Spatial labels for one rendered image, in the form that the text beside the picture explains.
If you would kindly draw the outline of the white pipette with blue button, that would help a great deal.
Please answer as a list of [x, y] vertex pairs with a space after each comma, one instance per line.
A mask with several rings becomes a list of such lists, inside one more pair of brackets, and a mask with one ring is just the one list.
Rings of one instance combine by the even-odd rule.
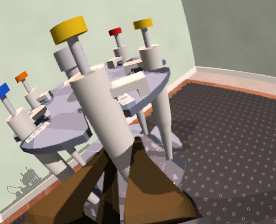
[[[7, 96], [5, 95], [10, 91], [6, 82], [0, 86], [0, 99], [11, 114], [6, 120], [11, 129], [19, 137], [21, 141], [27, 138], [37, 126], [34, 122], [43, 116], [49, 116], [50, 112], [46, 106], [41, 105], [31, 115], [28, 115], [23, 107], [15, 110]], [[70, 165], [60, 156], [58, 152], [50, 154], [33, 154], [54, 176], [61, 182], [67, 180], [72, 176], [75, 171]], [[92, 191], [87, 199], [92, 204], [96, 205], [100, 202], [100, 198]]]

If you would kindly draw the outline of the black perforated breadboard plate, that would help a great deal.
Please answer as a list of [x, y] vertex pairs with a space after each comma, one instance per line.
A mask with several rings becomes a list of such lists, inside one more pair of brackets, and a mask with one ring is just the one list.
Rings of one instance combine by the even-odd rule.
[[169, 104], [197, 219], [276, 224], [276, 99], [187, 82]]

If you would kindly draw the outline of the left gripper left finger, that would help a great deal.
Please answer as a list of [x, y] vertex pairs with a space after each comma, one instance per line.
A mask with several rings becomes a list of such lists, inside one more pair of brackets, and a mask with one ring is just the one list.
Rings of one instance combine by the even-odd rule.
[[[103, 191], [95, 219], [83, 206], [104, 172]], [[117, 168], [102, 147], [81, 169], [28, 209], [30, 224], [120, 224]]]

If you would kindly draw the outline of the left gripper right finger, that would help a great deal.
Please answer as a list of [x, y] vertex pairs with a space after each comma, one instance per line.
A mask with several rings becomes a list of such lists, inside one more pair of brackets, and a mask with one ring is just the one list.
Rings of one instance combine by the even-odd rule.
[[178, 224], [197, 219], [190, 199], [148, 157], [136, 136], [130, 162], [124, 224]]

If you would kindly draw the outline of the white hand pipette with yellow button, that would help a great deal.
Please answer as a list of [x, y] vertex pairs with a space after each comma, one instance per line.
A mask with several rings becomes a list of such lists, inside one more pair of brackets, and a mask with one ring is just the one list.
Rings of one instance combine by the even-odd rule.
[[68, 82], [98, 139], [128, 183], [134, 137], [118, 96], [137, 90], [151, 94], [146, 76], [138, 72], [111, 82], [104, 64], [90, 67], [78, 36], [87, 32], [83, 16], [66, 20], [50, 30], [55, 45], [68, 43], [79, 73]]

